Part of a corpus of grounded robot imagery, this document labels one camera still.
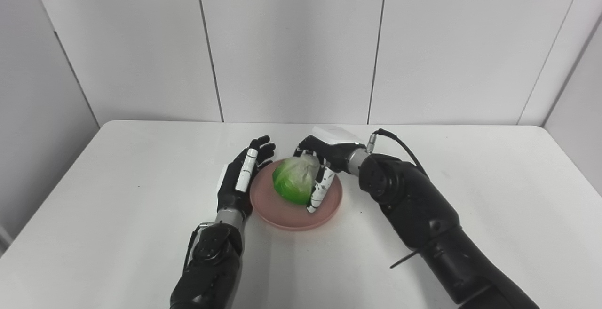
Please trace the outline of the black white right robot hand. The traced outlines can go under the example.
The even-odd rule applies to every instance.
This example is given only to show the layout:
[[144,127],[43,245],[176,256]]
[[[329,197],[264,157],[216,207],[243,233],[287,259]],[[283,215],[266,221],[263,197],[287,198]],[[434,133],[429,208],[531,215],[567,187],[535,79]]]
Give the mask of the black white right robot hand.
[[319,168],[307,203],[310,214],[322,204],[337,173],[359,176],[362,163],[369,156],[367,146],[349,131],[336,126],[315,126],[310,135],[299,142],[293,157],[312,155]]

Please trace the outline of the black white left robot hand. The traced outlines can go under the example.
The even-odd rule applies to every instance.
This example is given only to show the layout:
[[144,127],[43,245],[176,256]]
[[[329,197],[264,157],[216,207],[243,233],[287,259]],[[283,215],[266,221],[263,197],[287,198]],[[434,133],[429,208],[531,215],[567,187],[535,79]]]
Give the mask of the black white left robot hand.
[[236,210],[244,220],[252,214],[250,185],[260,170],[273,163],[276,147],[268,135],[254,138],[224,167],[217,190],[217,211]]

